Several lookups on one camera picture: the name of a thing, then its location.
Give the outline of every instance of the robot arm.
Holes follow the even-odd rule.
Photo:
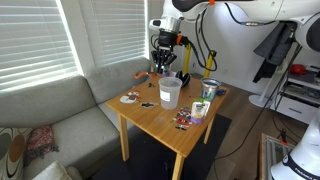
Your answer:
[[[161,19],[151,20],[150,29],[158,30],[158,44],[151,52],[158,73],[170,69],[176,59],[173,53],[179,42],[182,20],[195,21],[213,0],[165,0]],[[239,6],[250,19],[256,21],[294,21],[298,28],[295,39],[306,49],[320,52],[320,1],[319,0],[247,0],[217,1]]]

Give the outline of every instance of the decorative pillow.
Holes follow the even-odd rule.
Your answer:
[[[37,157],[44,158],[44,155],[59,151],[59,147],[54,144],[53,130],[51,126],[43,126],[34,129],[30,135],[25,154],[24,165],[27,166]]]
[[[0,128],[0,179],[22,179],[31,128]]]
[[[66,169],[58,162],[54,161],[40,174],[38,174],[33,180],[72,180],[67,174]]]

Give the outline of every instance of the gray couch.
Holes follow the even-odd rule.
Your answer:
[[[31,179],[53,161],[80,172],[120,146],[117,115],[105,106],[108,99],[145,80],[135,71],[148,71],[147,59],[124,61],[75,76],[0,96],[0,127],[52,125],[59,152],[37,158],[24,168]],[[129,138],[138,130],[128,124]]]

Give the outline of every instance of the wooden table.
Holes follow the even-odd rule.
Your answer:
[[[172,179],[179,179],[184,159],[189,155],[206,129],[207,131],[204,143],[207,143],[214,117],[225,97],[228,95],[229,89],[226,87],[220,87],[220,89],[227,90],[227,93],[223,96],[215,97],[214,101],[211,103],[205,120],[199,124],[192,124],[186,131],[183,131],[175,128],[177,123],[172,121],[172,119],[176,116],[181,107],[191,108],[194,100],[200,97],[202,87],[201,81],[192,78],[186,87],[181,88],[178,106],[175,109],[166,110],[161,107],[160,102],[160,90],[158,83],[160,78],[161,75],[158,75],[149,81],[133,87],[127,92],[110,99],[106,102],[106,105],[118,113],[123,160],[126,161],[129,159],[126,123],[126,120],[128,120],[177,153]],[[120,98],[131,91],[140,92],[139,102],[132,104],[120,102]],[[141,107],[142,102],[153,102],[158,105],[150,108],[144,108]]]

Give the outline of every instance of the table leg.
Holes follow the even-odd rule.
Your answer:
[[[211,132],[211,128],[212,128],[212,124],[213,124],[214,118],[215,118],[215,116],[211,119],[211,121],[210,121],[209,124],[208,124],[207,132],[206,132],[206,135],[205,135],[204,141],[203,141],[204,144],[207,144],[207,142],[208,142],[208,139],[209,139],[209,135],[210,135],[210,132]]]
[[[182,157],[180,154],[177,154],[176,162],[174,164],[173,175],[172,175],[173,180],[180,179],[183,162],[184,162],[184,157]]]
[[[119,128],[120,128],[120,141],[122,149],[122,159],[126,161],[129,159],[129,143],[127,133],[127,121],[126,119],[118,114]]]

